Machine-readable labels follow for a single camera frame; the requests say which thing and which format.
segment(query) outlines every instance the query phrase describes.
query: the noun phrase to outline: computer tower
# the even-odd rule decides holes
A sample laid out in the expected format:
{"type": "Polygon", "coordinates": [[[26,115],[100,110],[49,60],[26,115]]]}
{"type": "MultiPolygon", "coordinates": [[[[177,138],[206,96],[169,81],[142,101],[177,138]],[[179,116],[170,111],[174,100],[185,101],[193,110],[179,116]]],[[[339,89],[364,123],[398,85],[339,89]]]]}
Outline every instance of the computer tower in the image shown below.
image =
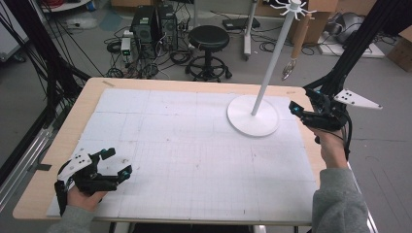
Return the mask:
{"type": "Polygon", "coordinates": [[[131,22],[130,32],[133,32],[136,44],[154,44],[159,40],[159,31],[155,6],[138,6],[131,22]]]}
{"type": "Polygon", "coordinates": [[[172,5],[162,5],[158,7],[158,17],[160,26],[160,38],[163,38],[165,50],[178,49],[178,20],[172,5]]]}

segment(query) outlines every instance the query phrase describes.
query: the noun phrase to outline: white pole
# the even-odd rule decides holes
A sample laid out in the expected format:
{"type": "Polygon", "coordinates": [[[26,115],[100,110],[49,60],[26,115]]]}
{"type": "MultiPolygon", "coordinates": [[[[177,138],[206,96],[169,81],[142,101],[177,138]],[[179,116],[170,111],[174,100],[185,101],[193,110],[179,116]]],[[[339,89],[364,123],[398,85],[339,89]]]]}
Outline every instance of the white pole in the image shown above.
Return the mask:
{"type": "MultiPolygon", "coordinates": [[[[291,9],[297,9],[301,2],[299,0],[291,0],[291,9]]],[[[273,70],[275,69],[276,63],[278,61],[279,55],[281,53],[282,47],[286,41],[289,29],[291,28],[292,21],[294,18],[294,12],[289,11],[286,15],[285,22],[282,26],[281,34],[279,35],[278,41],[276,42],[275,50],[273,51],[272,58],[269,62],[269,67],[267,68],[266,75],[264,76],[263,83],[261,84],[260,91],[257,96],[257,101],[255,103],[254,109],[252,110],[252,116],[255,116],[258,112],[258,107],[260,106],[263,94],[272,78],[273,70]]]]}

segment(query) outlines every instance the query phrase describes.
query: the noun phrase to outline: stool caster wheel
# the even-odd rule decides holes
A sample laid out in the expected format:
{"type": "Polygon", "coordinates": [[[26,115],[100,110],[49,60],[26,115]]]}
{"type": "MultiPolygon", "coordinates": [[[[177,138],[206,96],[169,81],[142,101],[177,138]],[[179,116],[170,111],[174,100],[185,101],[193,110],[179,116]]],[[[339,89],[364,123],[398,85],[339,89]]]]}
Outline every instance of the stool caster wheel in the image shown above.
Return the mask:
{"type": "Polygon", "coordinates": [[[224,76],[227,79],[230,79],[232,77],[232,74],[230,73],[229,68],[227,68],[227,67],[226,67],[226,72],[224,73],[224,76]]]}

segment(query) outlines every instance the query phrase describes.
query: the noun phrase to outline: white tabletop sheet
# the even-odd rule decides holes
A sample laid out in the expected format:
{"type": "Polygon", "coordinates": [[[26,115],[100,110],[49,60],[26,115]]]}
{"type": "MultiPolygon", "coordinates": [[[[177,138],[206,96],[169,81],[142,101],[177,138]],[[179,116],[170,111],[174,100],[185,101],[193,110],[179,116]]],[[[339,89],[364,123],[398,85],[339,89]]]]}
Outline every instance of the white tabletop sheet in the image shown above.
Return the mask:
{"type": "MultiPolygon", "coordinates": [[[[115,148],[99,173],[133,173],[99,204],[100,217],[309,224],[316,189],[289,98],[265,96],[277,131],[252,138],[226,116],[237,94],[106,89],[73,154],[115,148]]],[[[58,216],[54,198],[48,216],[58,216]]]]}

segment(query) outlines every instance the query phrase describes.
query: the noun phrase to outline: human hand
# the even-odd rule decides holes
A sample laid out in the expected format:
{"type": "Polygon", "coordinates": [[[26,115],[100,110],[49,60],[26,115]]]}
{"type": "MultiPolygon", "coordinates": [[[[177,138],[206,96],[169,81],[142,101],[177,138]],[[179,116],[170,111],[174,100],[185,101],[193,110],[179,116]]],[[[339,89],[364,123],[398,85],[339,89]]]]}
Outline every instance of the human hand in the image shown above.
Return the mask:
{"type": "Polygon", "coordinates": [[[308,127],[321,141],[321,156],[327,168],[348,168],[341,131],[327,132],[308,127]]]}
{"type": "Polygon", "coordinates": [[[98,191],[89,196],[80,192],[79,189],[74,185],[67,193],[67,204],[69,206],[82,208],[89,212],[94,212],[97,204],[106,194],[107,191],[98,191]]]}

